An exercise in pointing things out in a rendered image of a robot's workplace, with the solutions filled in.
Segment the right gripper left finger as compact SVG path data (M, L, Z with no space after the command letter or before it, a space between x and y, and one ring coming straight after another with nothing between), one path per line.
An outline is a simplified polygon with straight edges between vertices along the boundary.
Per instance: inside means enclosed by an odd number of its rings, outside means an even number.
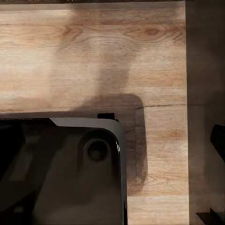
M24 144L21 125L0 130L0 181Z

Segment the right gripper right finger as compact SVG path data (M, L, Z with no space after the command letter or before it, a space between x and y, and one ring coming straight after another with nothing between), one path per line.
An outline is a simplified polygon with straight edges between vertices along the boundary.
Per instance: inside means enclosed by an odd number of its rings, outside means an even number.
M215 147L221 158L225 161L225 126L214 125L210 142Z

